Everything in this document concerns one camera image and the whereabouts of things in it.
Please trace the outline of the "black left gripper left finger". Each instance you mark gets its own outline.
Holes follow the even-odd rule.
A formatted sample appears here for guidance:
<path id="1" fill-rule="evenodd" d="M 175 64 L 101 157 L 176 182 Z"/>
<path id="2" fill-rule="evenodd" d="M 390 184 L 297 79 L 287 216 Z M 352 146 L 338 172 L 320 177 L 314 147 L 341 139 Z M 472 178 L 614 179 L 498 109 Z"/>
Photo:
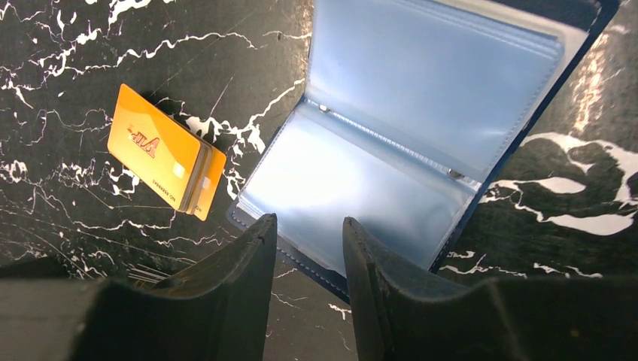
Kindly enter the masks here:
<path id="1" fill-rule="evenodd" d="M 3 360 L 260 360 L 277 218 L 150 288 L 74 280 L 55 259 L 1 268 Z"/>

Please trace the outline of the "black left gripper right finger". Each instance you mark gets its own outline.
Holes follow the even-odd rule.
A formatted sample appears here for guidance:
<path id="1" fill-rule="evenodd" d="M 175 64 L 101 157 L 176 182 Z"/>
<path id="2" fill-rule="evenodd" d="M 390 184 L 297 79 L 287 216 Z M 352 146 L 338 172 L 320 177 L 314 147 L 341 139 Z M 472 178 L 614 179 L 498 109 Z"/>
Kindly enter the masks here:
<path id="1" fill-rule="evenodd" d="M 409 262 L 352 217 L 342 248 L 361 360 L 635 360 L 637 278 L 488 278 Z"/>

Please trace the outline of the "orange credit card stack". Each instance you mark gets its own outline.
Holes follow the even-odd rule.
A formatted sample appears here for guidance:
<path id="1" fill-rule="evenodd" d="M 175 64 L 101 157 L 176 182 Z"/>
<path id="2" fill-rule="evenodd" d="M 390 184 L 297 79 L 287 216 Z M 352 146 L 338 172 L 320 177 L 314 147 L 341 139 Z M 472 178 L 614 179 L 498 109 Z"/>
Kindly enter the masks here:
<path id="1" fill-rule="evenodd" d="M 226 155 L 121 84 L 108 151 L 176 211 L 208 218 Z"/>

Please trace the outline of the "navy blue card holder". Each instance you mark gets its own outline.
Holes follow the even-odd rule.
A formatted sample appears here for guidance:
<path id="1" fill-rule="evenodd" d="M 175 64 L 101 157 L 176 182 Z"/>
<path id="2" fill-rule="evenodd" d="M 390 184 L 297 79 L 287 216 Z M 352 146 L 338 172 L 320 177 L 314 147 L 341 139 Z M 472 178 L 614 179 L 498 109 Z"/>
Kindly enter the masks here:
<path id="1" fill-rule="evenodd" d="M 435 272 L 617 1 L 314 3 L 305 90 L 228 211 L 348 299 L 342 224 Z"/>

